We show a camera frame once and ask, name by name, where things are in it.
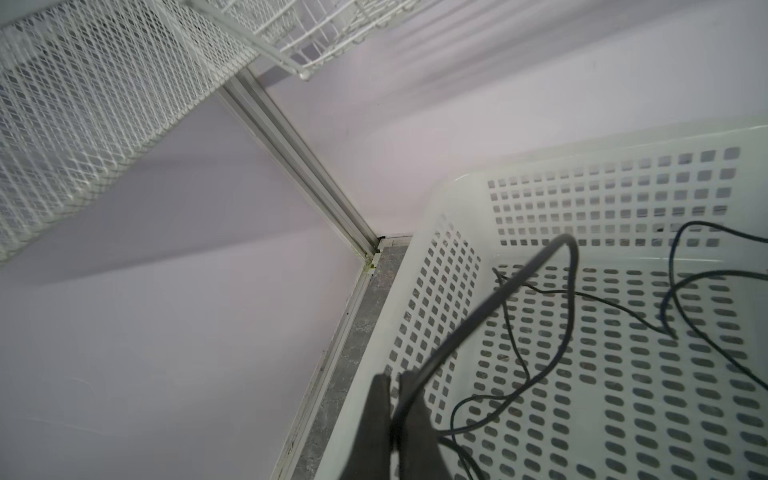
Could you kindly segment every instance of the white wall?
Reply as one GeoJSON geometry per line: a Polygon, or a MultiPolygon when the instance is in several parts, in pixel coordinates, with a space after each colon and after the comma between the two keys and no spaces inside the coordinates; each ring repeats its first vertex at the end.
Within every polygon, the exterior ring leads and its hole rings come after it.
{"type": "Polygon", "coordinates": [[[360,269],[204,102],[0,269],[0,478],[269,478],[360,269]]]}
{"type": "Polygon", "coordinates": [[[378,235],[485,162],[768,110],[768,2],[443,0],[323,67],[262,80],[378,235]]]}

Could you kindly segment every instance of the black cable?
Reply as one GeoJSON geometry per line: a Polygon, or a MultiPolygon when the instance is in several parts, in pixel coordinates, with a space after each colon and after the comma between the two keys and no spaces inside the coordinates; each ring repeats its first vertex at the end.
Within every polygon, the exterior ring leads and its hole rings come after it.
{"type": "MultiPolygon", "coordinates": [[[[508,278],[506,276],[503,276],[499,273],[499,271],[495,268],[491,268],[493,270],[493,273],[496,274],[496,280],[498,281],[499,287],[501,287],[508,278]]],[[[518,350],[518,344],[515,342],[515,336],[512,334],[512,325],[509,322],[509,309],[507,308],[507,300],[505,299],[502,303],[502,311],[504,313],[504,324],[507,326],[507,333],[509,334],[509,342],[512,344],[512,350],[515,352],[515,356],[517,356],[518,361],[520,362],[520,365],[523,367],[523,372],[525,372],[525,380],[528,381],[531,379],[531,373],[528,371],[528,366],[525,365],[525,360],[523,360],[522,355],[520,354],[520,350],[518,350]]],[[[451,411],[451,430],[453,430],[453,422],[456,417],[456,412],[458,411],[458,408],[461,407],[464,403],[459,403],[453,408],[453,411],[451,411]]],[[[456,435],[451,435],[451,440],[456,443],[456,435]]],[[[469,480],[472,480],[472,474],[469,473],[469,467],[467,466],[467,463],[464,461],[464,459],[461,459],[462,467],[464,467],[464,471],[467,474],[467,478],[469,480]]]]}
{"type": "Polygon", "coordinates": [[[472,470],[475,471],[475,475],[478,476],[478,480],[485,480],[485,475],[482,474],[480,465],[478,465],[477,462],[475,462],[475,459],[472,457],[472,455],[470,455],[469,452],[464,450],[458,443],[448,440],[445,437],[438,438],[437,443],[439,443],[440,445],[443,445],[444,447],[448,447],[449,449],[456,452],[458,457],[462,460],[462,464],[465,466],[464,469],[467,472],[469,480],[474,480],[474,479],[472,478],[472,475],[469,474],[469,470],[466,467],[467,464],[469,464],[472,467],[472,470]]]}
{"type": "MultiPolygon", "coordinates": [[[[696,280],[702,280],[704,278],[710,278],[712,276],[743,276],[746,278],[754,278],[757,280],[765,280],[768,281],[768,275],[764,275],[762,273],[755,273],[755,272],[745,272],[742,270],[711,270],[709,272],[702,272],[697,273],[695,275],[691,275],[686,277],[684,280],[681,280],[678,283],[675,283],[668,291],[667,294],[664,295],[664,299],[661,300],[661,307],[660,307],[660,316],[665,317],[667,306],[669,305],[670,298],[675,297],[675,293],[686,286],[688,283],[695,282],[696,280]]],[[[709,343],[709,345],[714,348],[720,355],[724,356],[726,360],[731,362],[733,366],[741,370],[746,376],[750,377],[752,380],[754,380],[757,384],[759,384],[761,387],[763,387],[765,390],[768,390],[768,383],[765,383],[763,380],[757,377],[754,373],[752,373],[751,370],[749,370],[747,367],[743,366],[742,364],[738,363],[736,359],[734,359],[728,352],[726,352],[724,349],[722,349],[720,346],[718,346],[712,339],[704,332],[702,332],[698,327],[694,325],[693,322],[690,321],[690,319],[685,315],[681,315],[683,317],[683,320],[685,323],[688,324],[688,326],[696,332],[698,336],[700,336],[705,342],[709,343]]]]}
{"type": "MultiPolygon", "coordinates": [[[[504,284],[504,281],[507,280],[507,277],[501,275],[495,268],[491,268],[491,270],[493,270],[493,273],[496,274],[496,280],[498,281],[499,287],[501,287],[504,284]]],[[[520,365],[523,367],[523,372],[525,372],[525,380],[528,381],[531,379],[531,373],[528,371],[528,366],[525,365],[525,360],[523,360],[522,355],[520,355],[518,344],[515,342],[515,336],[512,335],[512,325],[509,322],[509,310],[507,309],[506,299],[504,299],[504,302],[502,303],[502,311],[504,312],[504,323],[507,326],[507,333],[509,333],[509,342],[512,344],[512,350],[515,352],[515,356],[517,356],[518,360],[520,360],[520,365]]]]}
{"type": "MultiPolygon", "coordinates": [[[[567,290],[540,290],[536,288],[535,286],[531,285],[530,283],[523,283],[523,286],[528,287],[529,289],[535,291],[536,293],[543,293],[544,295],[547,295],[549,293],[566,293],[567,290]]],[[[621,310],[622,312],[628,313],[632,318],[637,320],[638,322],[642,323],[649,329],[653,330],[657,333],[664,333],[669,335],[670,333],[666,331],[663,328],[660,328],[658,326],[651,325],[648,321],[646,321],[643,317],[641,317],[637,312],[633,312],[632,310],[629,310],[626,306],[619,305],[618,303],[613,303],[610,300],[606,300],[603,298],[600,298],[599,296],[590,295],[589,293],[584,292],[576,292],[576,296],[583,296],[584,298],[588,298],[590,300],[595,300],[597,302],[605,303],[606,305],[612,306],[616,309],[621,310]]]]}
{"type": "MultiPolygon", "coordinates": [[[[565,354],[565,349],[568,347],[568,342],[571,340],[571,335],[573,334],[574,329],[574,318],[576,315],[576,302],[574,292],[576,290],[576,273],[578,272],[578,244],[576,243],[576,239],[567,233],[563,233],[562,235],[555,237],[546,247],[541,249],[536,254],[536,256],[533,257],[533,259],[531,259],[524,267],[522,267],[518,271],[517,275],[513,276],[510,280],[504,283],[504,285],[499,287],[499,289],[496,290],[489,298],[483,301],[483,303],[481,303],[478,308],[469,314],[464,322],[460,323],[458,327],[456,327],[456,329],[446,337],[445,341],[440,345],[440,347],[438,347],[435,353],[433,353],[427,359],[422,368],[416,374],[412,388],[408,392],[403,393],[403,395],[400,397],[400,401],[395,407],[395,413],[392,416],[389,433],[393,447],[399,443],[403,421],[408,415],[408,412],[411,409],[416,396],[421,393],[422,389],[432,377],[432,375],[435,374],[437,369],[440,368],[444,361],[450,357],[453,351],[456,350],[467,339],[467,337],[469,337],[472,332],[474,332],[475,329],[494,312],[494,310],[499,308],[503,302],[506,302],[508,296],[517,291],[523,282],[525,282],[534,273],[536,273],[536,271],[541,268],[563,245],[568,245],[568,249],[571,253],[571,261],[569,270],[570,273],[568,275],[567,283],[568,292],[570,293],[568,297],[568,322],[566,324],[562,344],[560,345],[558,352],[554,355],[552,361],[544,368],[544,370],[542,370],[531,380],[527,381],[517,392],[512,393],[509,399],[505,400],[506,405],[505,403],[502,403],[502,407],[497,409],[493,415],[499,416],[510,403],[514,402],[516,398],[515,394],[519,396],[526,389],[539,382],[547,374],[549,374],[550,371],[553,370],[554,366],[557,365],[557,363],[560,361],[560,358],[562,358],[562,356],[565,354]]],[[[474,424],[473,427],[479,428],[483,425],[486,425],[490,423],[493,418],[495,417],[486,417],[484,420],[474,424]]],[[[469,431],[465,430],[465,428],[466,427],[463,429],[441,431],[439,432],[439,436],[451,435],[453,432],[464,433],[469,431]]]]}
{"type": "MultiPolygon", "coordinates": [[[[451,414],[451,428],[449,430],[438,430],[438,435],[459,435],[462,433],[471,432],[472,430],[479,429],[483,426],[486,426],[490,422],[493,422],[495,419],[497,419],[506,409],[509,407],[520,395],[522,395],[526,390],[531,388],[533,385],[539,383],[541,379],[546,377],[549,372],[551,372],[554,367],[560,362],[563,355],[565,354],[565,350],[568,349],[568,342],[571,341],[571,337],[573,336],[573,330],[574,330],[574,324],[575,324],[575,317],[576,317],[576,296],[575,296],[575,287],[576,287],[576,273],[578,272],[578,247],[571,247],[571,244],[569,243],[568,246],[571,248],[571,261],[568,267],[568,282],[567,282],[567,290],[566,294],[568,295],[568,319],[565,324],[565,333],[563,334],[563,340],[558,347],[558,351],[555,353],[555,355],[552,357],[552,360],[550,363],[544,367],[542,371],[539,372],[535,377],[528,380],[527,382],[523,383],[522,386],[520,386],[518,389],[516,389],[514,392],[510,393],[507,396],[494,396],[494,395],[475,395],[468,397],[466,399],[463,399],[461,402],[458,403],[456,407],[454,407],[454,410],[451,414]],[[492,400],[503,400],[502,403],[496,407],[496,409],[488,414],[485,418],[480,420],[479,422],[472,423],[471,425],[467,425],[464,427],[454,428],[453,422],[455,418],[456,411],[458,407],[461,405],[464,405],[467,402],[471,402],[473,400],[482,400],[482,399],[492,399],[492,400]]],[[[508,285],[512,280],[518,279],[521,274],[526,270],[526,267],[530,265],[531,263],[528,263],[526,266],[524,266],[522,269],[518,271],[518,273],[513,276],[506,284],[508,285]]],[[[530,278],[530,276],[534,272],[526,271],[524,273],[525,277],[523,278],[523,281],[530,278]]]]}
{"type": "MultiPolygon", "coordinates": [[[[723,227],[722,225],[718,225],[717,223],[703,222],[701,220],[693,220],[691,222],[686,222],[677,231],[677,234],[674,236],[674,240],[672,240],[672,247],[670,248],[670,259],[669,259],[670,288],[675,283],[674,282],[674,254],[677,251],[677,246],[680,244],[680,238],[683,236],[683,232],[685,231],[685,229],[687,229],[688,227],[693,227],[694,225],[701,225],[702,227],[709,227],[715,230],[720,230],[725,233],[730,233],[731,235],[735,235],[736,237],[752,240],[753,242],[768,243],[768,238],[749,235],[748,233],[740,232],[738,230],[734,230],[733,228],[723,227]]],[[[690,321],[686,316],[685,312],[683,311],[683,307],[680,304],[680,299],[677,298],[677,293],[673,293],[672,300],[674,301],[674,305],[677,308],[677,311],[680,312],[680,316],[683,317],[683,320],[685,320],[686,323],[690,324],[690,321]]],[[[677,336],[674,334],[674,331],[670,329],[669,324],[667,323],[667,315],[663,310],[660,312],[659,317],[661,319],[661,322],[664,324],[664,326],[668,330],[670,330],[670,335],[672,335],[672,338],[677,339],[677,336]]]]}
{"type": "MultiPolygon", "coordinates": [[[[492,270],[493,270],[493,273],[496,274],[498,280],[506,280],[507,279],[506,276],[504,276],[501,273],[499,273],[499,271],[496,270],[495,268],[492,268],[492,270]]],[[[535,292],[541,293],[541,294],[544,294],[544,295],[556,294],[556,293],[567,293],[568,292],[567,290],[540,290],[539,288],[537,288],[536,286],[531,285],[530,283],[523,283],[523,286],[526,286],[527,288],[530,288],[531,290],[534,290],[535,292]]],[[[632,310],[629,310],[625,306],[619,305],[617,303],[613,303],[613,302],[611,302],[609,300],[602,299],[599,296],[590,295],[589,293],[574,292],[574,294],[577,295],[577,296],[583,296],[583,297],[591,299],[591,300],[596,300],[598,302],[602,302],[602,303],[604,303],[606,305],[612,306],[612,307],[614,307],[616,309],[622,310],[622,311],[628,313],[632,318],[636,319],[638,322],[640,322],[643,325],[645,325],[646,327],[648,327],[649,329],[652,329],[654,332],[664,333],[664,334],[668,333],[667,331],[665,331],[664,329],[662,329],[662,328],[660,328],[658,326],[651,325],[645,319],[640,317],[640,315],[638,313],[633,312],[632,310]]],[[[515,355],[517,355],[518,359],[520,360],[520,363],[522,363],[524,365],[525,363],[524,363],[524,361],[523,361],[519,351],[515,348],[516,347],[515,340],[514,340],[514,338],[512,337],[512,334],[511,334],[511,327],[509,325],[509,317],[508,317],[506,308],[505,308],[505,320],[507,322],[507,330],[509,331],[509,336],[510,336],[510,340],[511,340],[511,343],[512,343],[512,347],[515,350],[515,355]]],[[[507,395],[503,395],[503,396],[475,395],[475,396],[469,396],[469,397],[463,399],[461,402],[457,403],[453,407],[453,410],[451,411],[450,431],[454,431],[454,423],[455,423],[456,413],[458,412],[458,409],[461,408],[461,406],[463,406],[464,404],[466,404],[468,402],[471,402],[471,401],[480,401],[480,400],[484,400],[484,399],[486,399],[486,400],[505,400],[507,398],[508,398],[507,395]]],[[[455,440],[455,433],[452,434],[452,438],[453,438],[453,441],[455,442],[456,441],[455,440]]]]}

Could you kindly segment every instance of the gray marble floor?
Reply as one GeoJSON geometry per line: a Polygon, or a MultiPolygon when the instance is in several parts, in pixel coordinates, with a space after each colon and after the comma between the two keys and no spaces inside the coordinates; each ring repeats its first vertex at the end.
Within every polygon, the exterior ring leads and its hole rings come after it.
{"type": "Polygon", "coordinates": [[[331,375],[326,394],[320,401],[319,411],[310,427],[310,434],[291,480],[313,480],[315,477],[333,426],[339,417],[346,393],[349,386],[352,385],[357,366],[363,352],[366,351],[373,327],[376,326],[384,301],[389,295],[389,289],[392,287],[392,282],[395,280],[395,275],[407,249],[407,245],[382,249],[379,265],[376,267],[373,278],[362,297],[352,329],[344,342],[341,356],[331,375]]]}

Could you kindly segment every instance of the wire mesh basket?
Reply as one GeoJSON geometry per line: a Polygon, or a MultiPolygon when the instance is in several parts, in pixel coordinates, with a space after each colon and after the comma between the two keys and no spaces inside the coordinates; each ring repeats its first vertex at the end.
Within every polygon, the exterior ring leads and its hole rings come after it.
{"type": "MultiPolygon", "coordinates": [[[[669,288],[670,242],[689,220],[768,237],[768,121],[683,126],[526,155],[439,190],[403,260],[316,478],[338,478],[373,375],[418,368],[507,275],[548,239],[573,234],[577,290],[654,321],[669,288]]],[[[710,228],[686,230],[676,274],[718,268],[766,272],[768,250],[710,228]]],[[[565,288],[562,251],[531,281],[565,288]]],[[[765,378],[766,285],[717,277],[681,291],[683,309],[710,338],[765,378]]],[[[577,297],[574,338],[544,381],[500,418],[457,437],[486,478],[768,478],[768,395],[670,312],[678,341],[619,310],[577,297]]],[[[556,353],[562,295],[521,289],[507,301],[513,333],[535,375],[556,353]]],[[[432,424],[473,394],[505,395],[525,377],[498,310],[425,389],[432,424]]],[[[392,381],[391,405],[397,402],[392,381]]],[[[493,410],[458,411],[455,426],[493,410]]],[[[465,477],[443,452],[455,478],[465,477]]]]}
{"type": "Polygon", "coordinates": [[[69,0],[0,32],[0,263],[264,55],[308,78],[415,0],[69,0]]]}

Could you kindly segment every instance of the white wire rack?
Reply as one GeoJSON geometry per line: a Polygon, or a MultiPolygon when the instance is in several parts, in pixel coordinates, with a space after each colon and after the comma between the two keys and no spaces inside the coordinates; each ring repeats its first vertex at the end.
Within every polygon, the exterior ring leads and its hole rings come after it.
{"type": "Polygon", "coordinates": [[[257,28],[250,21],[253,1],[184,0],[222,29],[242,38],[291,74],[308,79],[328,60],[359,44],[376,28],[411,12],[420,0],[283,0],[257,28]],[[288,35],[264,41],[276,25],[292,25],[288,35]]]}
{"type": "Polygon", "coordinates": [[[302,78],[416,0],[69,0],[0,31],[0,263],[264,55],[302,78]]]}

